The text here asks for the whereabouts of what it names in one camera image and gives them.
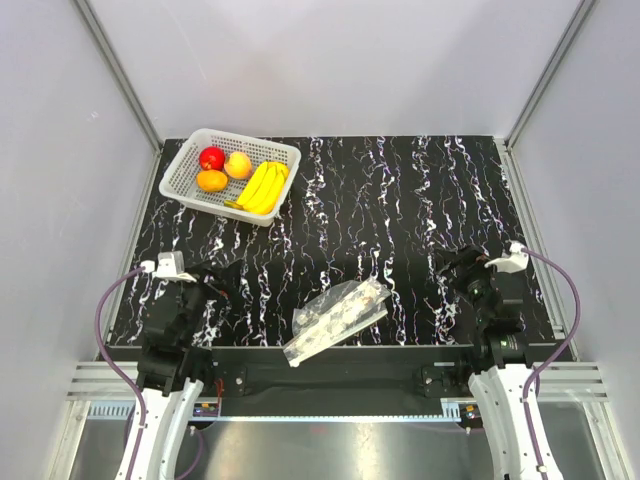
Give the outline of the yellow banana bunch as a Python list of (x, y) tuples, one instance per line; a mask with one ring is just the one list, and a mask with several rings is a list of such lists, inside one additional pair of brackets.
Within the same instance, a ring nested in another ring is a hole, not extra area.
[(285, 164), (263, 162), (240, 196), (235, 201), (225, 200), (224, 205), (256, 215), (266, 215), (275, 207), (288, 176), (289, 168)]

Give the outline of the orange fruit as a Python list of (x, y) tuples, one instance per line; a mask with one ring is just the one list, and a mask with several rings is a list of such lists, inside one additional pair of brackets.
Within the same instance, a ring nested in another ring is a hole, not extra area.
[(204, 192), (223, 191), (228, 185), (228, 176), (219, 170), (201, 170), (196, 176), (197, 186)]

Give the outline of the clear zip top bag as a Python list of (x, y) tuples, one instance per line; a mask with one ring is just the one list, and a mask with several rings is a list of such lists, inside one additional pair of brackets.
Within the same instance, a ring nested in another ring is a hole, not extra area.
[(335, 346), (387, 315), (385, 301), (391, 292), (375, 278), (350, 280), (329, 288), (292, 319), (293, 338), (284, 346), (292, 368)]

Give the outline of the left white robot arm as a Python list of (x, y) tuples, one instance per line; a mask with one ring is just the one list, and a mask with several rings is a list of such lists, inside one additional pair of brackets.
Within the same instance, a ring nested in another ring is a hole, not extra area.
[(241, 270), (241, 261), (186, 267), (180, 253), (161, 254), (156, 262), (144, 264), (144, 272), (168, 284), (147, 308), (136, 379), (119, 374), (136, 402), (118, 479), (174, 479), (199, 396), (212, 390), (216, 408), (203, 416), (220, 415), (224, 387), (233, 384), (231, 375), (217, 372), (213, 352), (195, 346), (193, 336), (214, 298), (232, 304), (242, 300)]

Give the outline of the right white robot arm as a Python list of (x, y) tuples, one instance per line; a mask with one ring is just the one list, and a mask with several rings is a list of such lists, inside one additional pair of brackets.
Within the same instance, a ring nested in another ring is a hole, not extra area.
[(529, 256), (514, 243), (491, 259), (476, 246), (435, 251), (448, 288), (475, 312), (473, 350), (454, 384), (474, 398), (488, 440), (495, 479), (561, 479), (537, 403), (537, 381), (521, 320)]

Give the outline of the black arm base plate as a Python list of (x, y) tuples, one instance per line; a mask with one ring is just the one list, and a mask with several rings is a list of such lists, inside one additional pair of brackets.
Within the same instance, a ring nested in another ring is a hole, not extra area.
[(442, 371), (469, 345), (332, 347), (291, 367), (280, 347), (216, 347), (227, 416), (410, 416), (441, 411)]

